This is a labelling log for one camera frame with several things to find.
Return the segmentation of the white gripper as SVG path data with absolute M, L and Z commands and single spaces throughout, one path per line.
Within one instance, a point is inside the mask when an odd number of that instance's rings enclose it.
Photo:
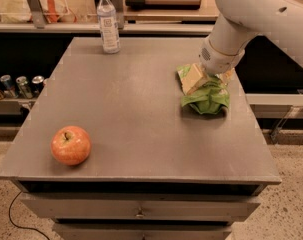
M 210 80 L 208 75 L 219 74 L 218 77 L 220 80 L 224 84 L 228 84 L 233 79 L 233 68 L 238 65 L 244 54 L 245 50 L 241 49 L 235 55 L 225 55 L 217 51 L 211 45 L 209 38 L 206 37 L 199 52 L 202 66 L 193 63 L 180 68 L 180 81 L 183 93 L 190 95 L 195 92 Z

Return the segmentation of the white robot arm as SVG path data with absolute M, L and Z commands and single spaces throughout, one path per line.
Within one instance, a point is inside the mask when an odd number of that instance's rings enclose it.
M 297 0 L 215 0 L 219 16 L 199 51 L 200 62 L 184 73 L 186 95 L 213 75 L 233 69 L 246 45 L 263 35 L 303 68 L 303 3 Z

